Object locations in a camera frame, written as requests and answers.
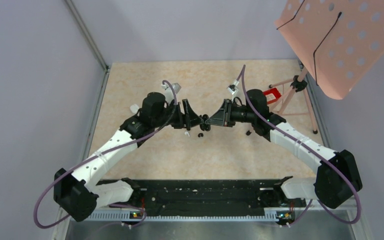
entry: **black wire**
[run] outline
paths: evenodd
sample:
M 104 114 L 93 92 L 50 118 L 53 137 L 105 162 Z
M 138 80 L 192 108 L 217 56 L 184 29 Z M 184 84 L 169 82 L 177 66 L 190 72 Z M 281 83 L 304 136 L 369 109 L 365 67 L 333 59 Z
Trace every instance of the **black wire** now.
M 289 22 L 291 22 L 292 20 L 295 19 L 295 17 L 297 16 L 298 12 L 300 11 L 300 9 L 301 9 L 301 7 L 303 6 L 303 4 L 304 4 L 305 1 L 306 1 L 306 0 L 304 0 L 304 1 L 301 2 L 301 5 L 299 5 L 299 8 L 298 8 L 298 10 L 296 10 L 295 15 L 294 15 L 289 21 L 285 22 L 285 23 L 282 24 L 280 27 L 276 28 L 276 30 L 279 30 L 281 27 L 285 26 L 286 24 L 288 24 Z
M 330 30 L 327 32 L 326 36 L 321 40 L 321 42 L 318 44 L 318 46 L 315 48 L 314 52 L 312 53 L 312 59 L 314 62 L 314 78 L 315 78 L 315 84 L 318 86 L 319 84 L 317 83 L 317 69 L 316 69 L 316 51 L 319 49 L 320 45 L 322 45 L 323 41 L 328 37 L 328 35 L 331 33 L 332 29 L 334 29 L 335 25 L 338 23 L 339 18 L 341 17 L 342 12 L 340 11 L 338 14 L 338 17 L 336 18 L 335 23 L 333 26 L 330 28 Z
M 242 100 L 241 100 L 239 97 L 237 97 L 237 96 L 235 96 L 235 97 L 233 98 L 234 103 L 236 103 L 236 101 L 235 101 L 236 99 L 239 100 L 241 106 L 244 105 L 244 104 L 242 103 Z

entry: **white cable clip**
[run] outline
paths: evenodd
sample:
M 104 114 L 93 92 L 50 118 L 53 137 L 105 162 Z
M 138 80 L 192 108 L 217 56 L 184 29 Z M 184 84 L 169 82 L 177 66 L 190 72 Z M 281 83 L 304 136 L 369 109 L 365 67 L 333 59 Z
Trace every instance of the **white cable clip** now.
M 103 166 L 105 167 L 105 172 L 108 172 L 108 168 L 107 168 L 107 162 L 108 162 L 108 158 L 102 154 L 101 151 L 97 150 L 95 151 L 94 153 L 104 164 Z

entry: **robotic arm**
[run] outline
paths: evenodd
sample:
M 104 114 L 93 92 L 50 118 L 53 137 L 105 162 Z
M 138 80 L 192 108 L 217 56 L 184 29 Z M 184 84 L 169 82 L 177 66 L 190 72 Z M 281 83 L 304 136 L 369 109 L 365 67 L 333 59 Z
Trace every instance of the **robotic arm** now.
M 250 123 L 256 134 L 286 148 L 316 174 L 316 178 L 291 177 L 283 181 L 280 187 L 287 199 L 320 200 L 326 206 L 334 209 L 353 195 L 338 174 L 322 163 L 316 155 L 305 149 L 301 145 L 302 143 L 328 159 L 348 178 L 357 191 L 362 188 L 359 172 L 350 152 L 346 150 L 336 152 L 296 131 L 284 118 L 269 111 L 267 99 L 259 89 L 247 91 L 252 105 L 265 119 L 299 141 L 290 139 L 262 121 L 248 103 L 238 105 L 231 99 L 225 99 L 220 109 L 209 117 L 206 114 L 197 115 L 187 99 L 182 100 L 183 112 L 181 112 L 180 106 L 173 101 L 171 91 L 168 88 L 165 90 L 164 94 L 149 93 L 137 114 L 125 120 L 109 141 L 93 154 L 96 156 L 94 160 L 76 169 L 55 185 L 54 200 L 76 221 L 83 221 L 97 208 L 117 202 L 127 202 L 131 198 L 134 188 L 137 186 L 128 178 L 107 184 L 97 184 L 106 172 L 128 153 L 139 148 L 146 139 L 104 153 L 116 146 L 149 135 L 156 128 L 166 125 L 171 125 L 175 129 L 187 130 L 199 126 L 203 131 L 210 131 L 211 126 L 233 127 L 236 122 Z M 55 179 L 65 172 L 65 169 L 60 169 L 55 174 Z

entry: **tripod stand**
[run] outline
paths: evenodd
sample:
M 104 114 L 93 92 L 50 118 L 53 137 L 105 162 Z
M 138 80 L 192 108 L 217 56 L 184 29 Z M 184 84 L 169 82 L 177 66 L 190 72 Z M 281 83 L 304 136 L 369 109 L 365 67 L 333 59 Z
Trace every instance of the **tripod stand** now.
M 312 107 L 311 102 L 310 102 L 309 93 L 306 91 L 307 82 L 304 80 L 304 78 L 305 78 L 305 76 L 307 75 L 308 72 L 309 71 L 307 70 L 307 68 L 304 67 L 302 69 L 302 71 L 301 71 L 301 74 L 294 76 L 292 79 L 281 81 L 281 82 L 278 82 L 278 83 L 275 83 L 275 84 L 270 84 L 268 86 L 268 88 L 271 89 L 271 88 L 274 88 L 276 86 L 280 86 L 280 85 L 284 85 L 284 84 L 287 84 L 287 83 L 291 83 L 290 87 L 288 88 L 288 90 L 275 103 L 273 103 L 273 105 L 270 106 L 270 111 L 272 111 L 274 113 L 277 113 L 279 115 L 283 115 L 286 107 L 288 106 L 288 104 L 291 101 L 291 99 L 294 96 L 294 94 L 304 90 L 303 93 L 304 93 L 304 97 L 305 97 L 305 103 L 307 104 L 308 113 L 292 113 L 292 114 L 289 114 L 289 115 L 309 114 L 310 120 L 311 120 L 311 125 L 312 125 L 312 132 L 314 134 L 317 134 L 319 132 L 318 131 L 318 127 L 317 127 L 317 122 L 316 122 L 316 118 L 314 116 L 313 107 Z M 284 100 L 284 102 L 281 105 L 279 111 L 274 111 L 274 109 L 283 100 Z

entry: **black clamp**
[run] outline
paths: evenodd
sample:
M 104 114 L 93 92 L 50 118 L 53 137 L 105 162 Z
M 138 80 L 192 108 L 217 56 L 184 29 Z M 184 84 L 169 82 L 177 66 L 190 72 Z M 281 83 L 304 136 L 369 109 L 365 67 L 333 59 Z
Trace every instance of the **black clamp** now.
M 306 89 L 308 84 L 304 79 L 302 81 L 298 81 L 298 77 L 298 75 L 293 76 L 293 82 L 290 84 L 290 86 L 295 89 L 296 93 Z

